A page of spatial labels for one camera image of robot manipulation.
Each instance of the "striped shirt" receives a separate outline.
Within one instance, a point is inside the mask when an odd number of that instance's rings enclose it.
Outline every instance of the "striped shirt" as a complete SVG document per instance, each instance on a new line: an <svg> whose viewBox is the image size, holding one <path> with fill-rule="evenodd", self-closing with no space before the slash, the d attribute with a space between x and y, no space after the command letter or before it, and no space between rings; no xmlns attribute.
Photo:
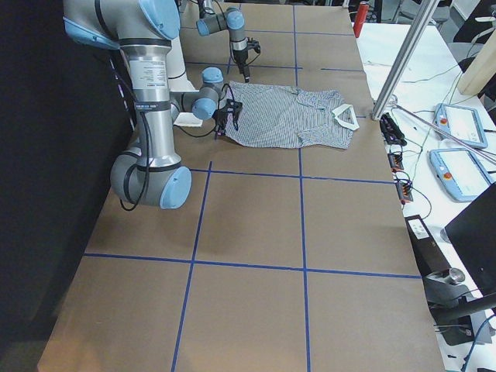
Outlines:
<svg viewBox="0 0 496 372"><path fill-rule="evenodd" d="M233 81L229 84L236 100L243 103L239 130L234 129L231 118L226 126L226 135L237 143L290 149L311 145L349 147L353 131L338 124L332 115L332 110L343 104L338 91L313 92Z"/></svg>

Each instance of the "black wall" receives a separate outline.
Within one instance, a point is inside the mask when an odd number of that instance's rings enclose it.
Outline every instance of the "black wall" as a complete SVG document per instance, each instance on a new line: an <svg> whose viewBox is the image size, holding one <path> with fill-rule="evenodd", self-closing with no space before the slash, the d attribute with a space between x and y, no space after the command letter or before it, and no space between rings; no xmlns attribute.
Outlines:
<svg viewBox="0 0 496 372"><path fill-rule="evenodd" d="M130 136L109 52L65 35L61 0L1 9L0 356L46 336Z"/></svg>

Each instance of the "office chair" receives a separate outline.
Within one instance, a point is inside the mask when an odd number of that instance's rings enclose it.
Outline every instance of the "office chair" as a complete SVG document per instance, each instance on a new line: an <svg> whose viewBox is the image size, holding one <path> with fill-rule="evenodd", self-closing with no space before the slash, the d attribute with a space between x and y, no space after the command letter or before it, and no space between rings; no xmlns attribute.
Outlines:
<svg viewBox="0 0 496 372"><path fill-rule="evenodd" d="M400 16L413 20L419 12L421 2L421 0L400 0L396 12L394 12L393 15L393 23L398 23L398 18ZM450 0L441 1L434 11L432 20L436 23L437 29L441 29L443 23L450 19L450 4Z"/></svg>

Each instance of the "red fire extinguisher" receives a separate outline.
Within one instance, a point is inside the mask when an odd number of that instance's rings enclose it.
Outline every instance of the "red fire extinguisher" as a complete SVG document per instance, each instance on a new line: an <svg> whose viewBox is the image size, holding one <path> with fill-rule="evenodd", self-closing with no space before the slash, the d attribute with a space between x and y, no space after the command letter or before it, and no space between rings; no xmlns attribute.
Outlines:
<svg viewBox="0 0 496 372"><path fill-rule="evenodd" d="M356 38L360 36L360 32L362 31L362 26L365 23L365 19L367 18L368 11L369 11L369 3L360 2L360 6L358 7L358 13L356 14L355 17L355 24L353 25L353 31L355 32Z"/></svg>

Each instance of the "white table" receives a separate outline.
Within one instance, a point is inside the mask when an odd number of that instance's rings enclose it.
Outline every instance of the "white table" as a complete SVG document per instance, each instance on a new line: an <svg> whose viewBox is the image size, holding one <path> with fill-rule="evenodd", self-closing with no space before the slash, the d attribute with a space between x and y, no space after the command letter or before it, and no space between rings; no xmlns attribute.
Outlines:
<svg viewBox="0 0 496 372"><path fill-rule="evenodd" d="M363 67L367 73L367 83L374 99L377 99L381 91L394 59L408 32L408 28L409 26L407 25L372 23L363 25L362 33L357 41ZM453 67L452 70L431 80L415 83L408 82L433 77L451 67ZM455 89L460 73L460 68L457 66L448 46L444 43L437 29L434 26L428 26L401 77L400 84L394 92L398 97L398 104L409 111L415 112L420 110L433 111L434 107L440 102L452 104L461 102L460 105L478 110L485 129L494 129L494 124L479 99L477 97L471 98L470 96L461 95ZM467 269L460 261L454 248L441 239L440 231L468 203L457 203L450 199L430 169L427 155L428 150L431 149L460 146L447 139L441 141L433 131L426 138L429 129L426 125L400 110L394 110L393 113L398 120L398 125L408 140L408 145L404 150L419 152L419 146L415 145L414 142L422 144L425 140L424 150L418 159L414 181L414 186L422 191L432 203L432 212L425 219L425 224L429 227L431 234L435 237L436 242L439 244L450 265L460 268L467 275ZM418 115L431 122L434 114L432 112L420 112ZM496 134L487 133L487 140L489 147L486 150L494 152L496 150ZM399 146L394 146L393 150L400 150L400 148ZM411 152L404 154L403 164L405 165L405 171L411 177L414 175L417 157L418 155ZM488 171L496 170L496 166L489 164L485 160L482 160L482 163ZM415 191L413 192L415 201L405 206L404 215L419 214L423 217L429 211L429 204L421 195ZM475 289L477 287L469 275L467 275L465 284L469 289ZM475 297L481 296L479 291L472 293ZM491 326L496 328L496 322L494 320L492 319ZM448 346L441 335L438 335L438 341L446 369L460 370L463 364L463 358L467 355L470 344ZM449 358L447 356L448 354L456 356L456 359ZM492 344L477 345L475 347L467 371L475 372L477 371L477 367L496 370L496 337L493 338Z"/></svg>

